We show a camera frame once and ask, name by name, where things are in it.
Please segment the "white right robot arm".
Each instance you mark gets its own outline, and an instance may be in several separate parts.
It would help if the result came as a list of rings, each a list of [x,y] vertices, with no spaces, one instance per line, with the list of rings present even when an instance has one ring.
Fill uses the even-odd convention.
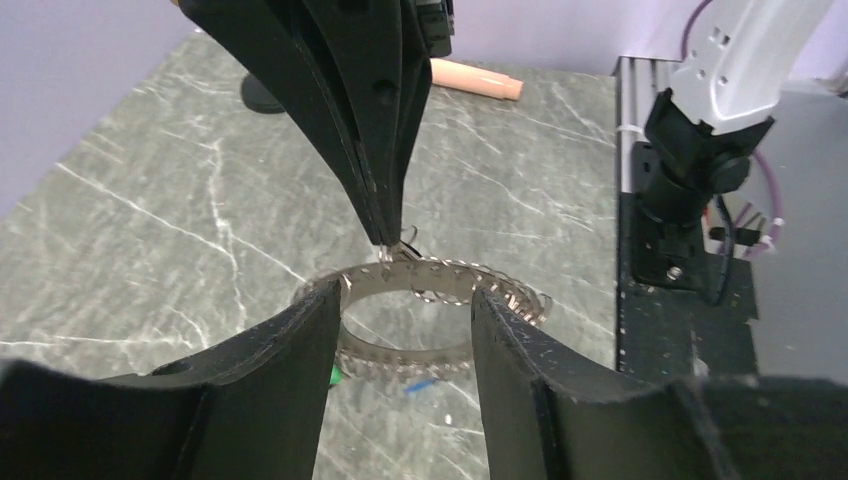
[[[474,287],[475,265],[401,253],[402,197],[437,59],[451,51],[450,1],[182,1],[179,9],[278,100],[342,184],[384,258],[364,274],[401,288]],[[659,178],[643,208],[696,223],[737,189],[772,127],[783,82],[829,9],[826,1],[720,1],[653,103],[644,131]]]

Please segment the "blue plastic key tag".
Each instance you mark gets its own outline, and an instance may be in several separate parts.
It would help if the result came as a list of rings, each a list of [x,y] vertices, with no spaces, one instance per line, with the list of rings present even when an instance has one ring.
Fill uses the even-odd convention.
[[[417,382],[413,385],[406,387],[404,389],[404,393],[406,395],[413,395],[417,392],[420,392],[422,390],[425,390],[429,387],[434,386],[438,382],[439,382],[439,380],[437,378],[429,378],[429,379],[426,379],[426,380],[422,380],[422,381],[419,381],[419,382]]]

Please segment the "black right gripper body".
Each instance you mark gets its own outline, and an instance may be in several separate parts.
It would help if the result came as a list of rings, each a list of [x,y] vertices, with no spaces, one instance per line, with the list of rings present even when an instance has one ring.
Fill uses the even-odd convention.
[[[452,0],[415,0],[416,15],[431,58],[452,53],[454,2]]]

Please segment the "green plastic key tag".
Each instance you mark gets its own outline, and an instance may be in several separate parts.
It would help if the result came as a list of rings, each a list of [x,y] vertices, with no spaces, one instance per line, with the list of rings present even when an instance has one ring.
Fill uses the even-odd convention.
[[[330,375],[329,386],[333,388],[339,385],[344,379],[345,375],[341,368],[338,365],[334,365]]]

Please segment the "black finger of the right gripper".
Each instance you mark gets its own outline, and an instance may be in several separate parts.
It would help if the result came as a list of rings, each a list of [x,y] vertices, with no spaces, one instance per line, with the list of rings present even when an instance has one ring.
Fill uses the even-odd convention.
[[[368,239],[400,240],[404,177],[431,85],[412,1],[307,1],[340,144],[326,162]]]
[[[374,245],[384,242],[336,93],[308,45],[316,31],[301,1],[180,1],[209,34],[283,105],[331,169]]]

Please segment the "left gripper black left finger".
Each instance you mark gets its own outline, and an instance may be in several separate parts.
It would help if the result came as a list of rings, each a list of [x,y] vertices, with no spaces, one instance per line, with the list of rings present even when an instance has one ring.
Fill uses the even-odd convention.
[[[120,424],[100,478],[310,478],[341,299],[334,281],[209,349],[111,379]]]

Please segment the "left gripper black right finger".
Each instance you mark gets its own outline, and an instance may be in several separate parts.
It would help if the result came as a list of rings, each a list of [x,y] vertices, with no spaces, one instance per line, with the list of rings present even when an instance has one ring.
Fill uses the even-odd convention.
[[[474,366],[492,479],[667,479],[646,383],[604,367],[479,291]]]

